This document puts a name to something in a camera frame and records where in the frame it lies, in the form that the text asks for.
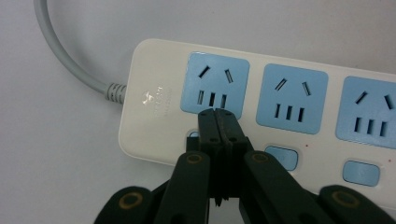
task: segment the blue outlet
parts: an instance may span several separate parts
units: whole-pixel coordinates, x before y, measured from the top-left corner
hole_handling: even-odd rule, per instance
[[[180,108],[198,114],[222,108],[242,116],[249,63],[244,59],[194,52],[190,55]]]
[[[318,133],[327,83],[328,76],[321,71],[267,64],[257,123],[298,133]]]
[[[396,83],[347,77],[336,135],[342,140],[396,149]]]

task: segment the extension cord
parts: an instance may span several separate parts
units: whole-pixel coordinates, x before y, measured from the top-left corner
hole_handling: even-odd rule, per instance
[[[222,78],[236,89],[214,78],[227,66],[235,68]],[[174,165],[197,132],[194,113],[230,106],[253,147],[275,155],[305,189],[343,185],[394,213],[394,104],[395,75],[149,39],[134,51],[120,146]]]

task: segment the white surface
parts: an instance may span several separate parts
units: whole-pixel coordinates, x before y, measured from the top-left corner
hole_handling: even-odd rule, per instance
[[[177,158],[185,151],[186,136],[198,130],[197,116],[180,109],[188,59],[192,52],[248,61],[250,68],[247,91],[239,124],[256,150],[265,150],[267,147],[295,150],[298,153],[298,164],[290,173],[305,189],[319,193],[325,186],[347,186],[396,213],[396,150],[343,141],[335,136],[342,87],[346,77],[365,77],[396,83],[396,75],[392,74],[149,39],[136,48],[128,80],[129,88],[125,95],[120,125],[120,146],[125,153],[148,161],[175,164]],[[264,81],[266,76],[263,69],[270,63],[327,74],[329,82],[318,133],[284,131],[256,122],[262,76]],[[315,89],[309,80],[308,85],[311,86],[312,94],[318,94],[318,91],[315,92],[318,88]],[[149,102],[146,92],[152,97]],[[309,120],[308,113],[309,111],[305,112],[306,120]],[[371,188],[344,181],[343,169],[347,161],[376,165],[380,169],[378,184]]]
[[[126,83],[134,48],[152,37],[396,74],[393,0],[70,0],[49,13],[104,81]],[[1,223],[92,223],[118,189],[154,189],[172,172],[121,152],[121,107],[56,60],[33,1],[0,1],[0,95]],[[212,209],[210,223],[242,223],[236,205]]]

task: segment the power cord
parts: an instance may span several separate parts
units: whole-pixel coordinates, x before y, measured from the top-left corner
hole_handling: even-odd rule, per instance
[[[78,80],[91,87],[95,91],[102,93],[105,99],[123,105],[125,98],[126,85],[117,83],[106,84],[85,72],[66,52],[61,42],[53,30],[50,23],[50,15],[47,6],[47,0],[35,0],[35,14],[41,32],[47,40],[47,43],[58,58],[58,60],[69,70]]]

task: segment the socket hole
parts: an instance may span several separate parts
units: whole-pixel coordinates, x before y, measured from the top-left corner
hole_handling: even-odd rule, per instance
[[[286,114],[286,119],[290,120],[291,118],[291,110],[293,109],[293,107],[291,105],[288,106],[288,114]]]
[[[387,128],[388,128],[388,123],[383,121],[381,124],[381,132],[379,133],[379,136],[385,137],[387,135]]]
[[[224,71],[225,76],[227,77],[228,83],[233,83],[233,76],[231,76],[230,69]]]
[[[285,78],[283,78],[279,84],[277,84],[277,86],[275,87],[276,91],[280,91],[280,89],[285,85],[285,83],[287,82],[287,80]]]
[[[201,105],[203,100],[204,100],[204,91],[199,91],[199,94],[198,94],[198,105]]]
[[[374,120],[370,119],[369,120],[369,126],[367,127],[367,133],[372,134],[373,133],[373,128],[374,128]]]
[[[298,121],[303,122],[303,116],[304,116],[304,109],[300,108],[300,113],[298,114]]]
[[[206,68],[204,70],[202,70],[202,72],[199,74],[199,78],[203,78],[204,75],[207,73],[207,71],[209,71],[210,67],[206,66]]]
[[[356,118],[355,121],[355,133],[358,133],[361,129],[361,118]]]
[[[388,108],[389,108],[389,109],[393,109],[393,108],[394,108],[394,105],[393,105],[392,100],[390,99],[390,96],[389,96],[389,95],[386,95],[386,96],[384,96],[384,97],[385,97],[385,101],[387,102]]]
[[[280,104],[276,104],[275,118],[279,118]]]
[[[216,94],[214,92],[210,93],[209,106],[213,106],[215,104],[215,96]]]
[[[225,102],[227,101],[227,95],[225,95],[225,94],[223,94],[222,96],[221,96],[221,105],[220,105],[220,108],[221,109],[224,109],[225,108]]]
[[[308,84],[306,82],[303,82],[303,88],[305,91],[305,95],[306,96],[310,96],[311,95],[311,90],[309,90]]]
[[[361,103],[361,101],[363,100],[364,97],[366,97],[367,95],[367,91],[364,91],[361,96],[359,96],[359,98],[355,101],[355,103],[358,105]]]

